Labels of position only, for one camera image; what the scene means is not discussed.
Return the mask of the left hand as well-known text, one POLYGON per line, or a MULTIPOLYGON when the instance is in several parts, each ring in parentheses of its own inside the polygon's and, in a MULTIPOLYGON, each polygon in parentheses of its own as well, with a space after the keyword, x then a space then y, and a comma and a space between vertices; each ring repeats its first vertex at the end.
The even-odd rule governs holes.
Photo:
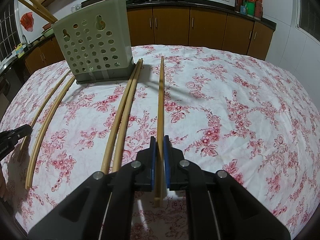
POLYGON ((8 196, 7 186, 2 173, 2 169, 0 168, 0 197, 3 199, 4 202, 6 202, 7 196, 8 196))

